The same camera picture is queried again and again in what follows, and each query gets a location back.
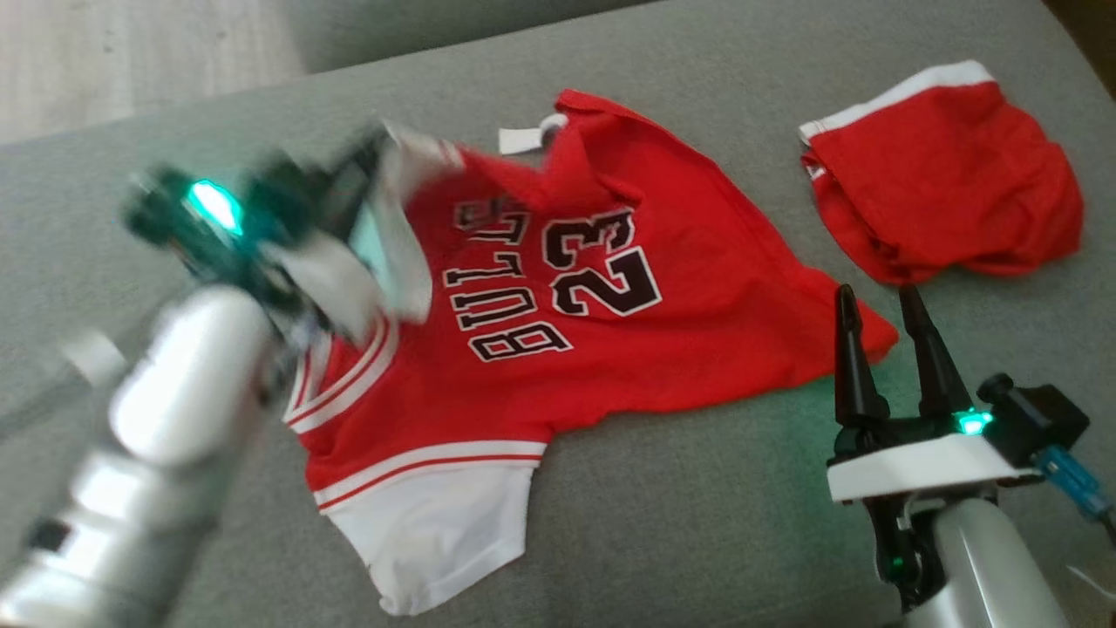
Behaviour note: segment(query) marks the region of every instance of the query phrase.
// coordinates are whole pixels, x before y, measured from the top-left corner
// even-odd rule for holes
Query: white tag
[[[518,155],[542,147],[541,128],[501,128],[500,154]]]

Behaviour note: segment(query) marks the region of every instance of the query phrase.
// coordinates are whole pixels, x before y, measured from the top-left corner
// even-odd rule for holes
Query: clothing
[[[977,61],[925,69],[799,133],[822,221],[877,281],[953,263],[1020,274],[1079,245],[1065,153]]]
[[[799,386],[834,365],[837,283],[799,263],[709,158],[614,103],[566,91],[536,171],[442,146],[408,196],[433,273],[422,326],[323,339],[287,424],[307,481],[393,615],[523,552],[555,435]],[[863,307],[882,359],[896,331]]]

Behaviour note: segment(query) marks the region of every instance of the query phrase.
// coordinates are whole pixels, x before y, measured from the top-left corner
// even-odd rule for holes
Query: wooden floor
[[[302,74],[272,0],[0,0],[0,143]]]

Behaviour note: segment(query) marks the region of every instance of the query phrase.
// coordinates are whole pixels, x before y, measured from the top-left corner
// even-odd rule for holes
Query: basketball jersey
[[[392,615],[523,552],[555,435],[833,369],[836,282],[713,162],[603,98],[566,91],[557,109],[568,123],[542,170],[432,151],[444,167],[405,185],[433,278],[426,322],[381,319],[360,348],[324,338],[299,370],[285,421],[310,490]],[[897,335],[863,318],[878,360]]]

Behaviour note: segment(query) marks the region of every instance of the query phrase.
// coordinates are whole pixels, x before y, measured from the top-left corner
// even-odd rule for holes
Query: green light
[[[961,429],[961,434],[966,436],[975,436],[984,432],[984,427],[992,423],[992,415],[989,413],[978,413],[977,408],[970,408],[965,413],[954,413],[954,421],[958,422],[958,428]]]
[[[218,223],[233,235],[243,234],[240,225],[240,203],[229,193],[229,190],[212,181],[199,181],[190,186],[186,202],[203,218]]]

